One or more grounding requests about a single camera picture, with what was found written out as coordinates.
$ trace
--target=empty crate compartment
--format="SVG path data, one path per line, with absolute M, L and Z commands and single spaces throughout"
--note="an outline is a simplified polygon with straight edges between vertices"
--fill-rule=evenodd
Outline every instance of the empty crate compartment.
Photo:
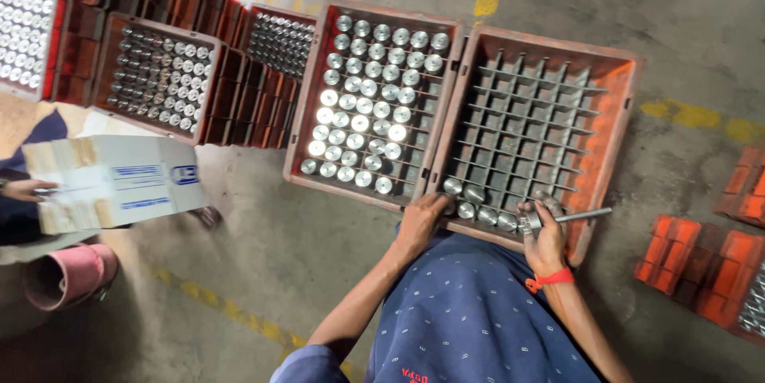
M 486 197 L 449 228 L 522 250 L 520 234 L 478 221 L 479 212 L 515 214 L 537 191 L 556 197 L 567 214 L 599 208 L 640 67 L 628 51 L 475 27 L 428 191 L 453 178 Z M 591 219 L 569 223 L 572 265 L 584 257 L 593 227 Z

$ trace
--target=blue printed logo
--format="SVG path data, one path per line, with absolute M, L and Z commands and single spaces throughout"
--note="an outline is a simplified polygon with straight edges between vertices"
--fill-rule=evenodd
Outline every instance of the blue printed logo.
M 199 178 L 196 177 L 196 165 L 175 166 L 170 170 L 170 178 L 177 185 L 199 182 Z

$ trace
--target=person's left hand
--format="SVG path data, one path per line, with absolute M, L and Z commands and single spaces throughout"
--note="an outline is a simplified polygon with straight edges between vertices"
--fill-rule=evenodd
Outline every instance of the person's left hand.
M 42 180 L 19 180 L 5 185 L 0 192 L 8 198 L 24 202 L 43 202 L 44 199 L 34 194 L 34 189 L 53 189 L 58 187 L 56 183 Z
M 395 242 L 414 256 L 419 255 L 433 237 L 438 217 L 453 200 L 445 193 L 431 193 L 412 202 L 404 210 Z

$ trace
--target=person's foot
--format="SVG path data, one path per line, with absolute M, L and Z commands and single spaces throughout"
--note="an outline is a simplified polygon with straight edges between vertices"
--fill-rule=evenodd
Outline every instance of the person's foot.
M 218 212 L 215 207 L 197 208 L 196 210 L 191 210 L 189 212 L 201 220 L 202 223 L 207 226 L 207 229 L 215 228 L 215 226 L 217 226 L 218 223 L 223 220 L 220 212 Z

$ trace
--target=person's right hand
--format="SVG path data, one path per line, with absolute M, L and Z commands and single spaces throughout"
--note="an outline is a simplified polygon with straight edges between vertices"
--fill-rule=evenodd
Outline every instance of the person's right hand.
M 536 275 L 549 277 L 567 268 L 563 255 L 565 227 L 555 221 L 556 217 L 563 215 L 563 210 L 560 203 L 545 192 L 535 192 L 534 198 L 533 207 L 531 202 L 518 203 L 519 212 L 535 208 L 542 222 L 537 238 L 534 238 L 534 234 L 523 235 L 523 252 Z
M 0 193 L 4 196 L 24 202 L 43 202 L 44 199 L 34 194 L 34 189 L 53 189 L 58 187 L 56 183 L 42 180 L 19 180 L 5 185 Z

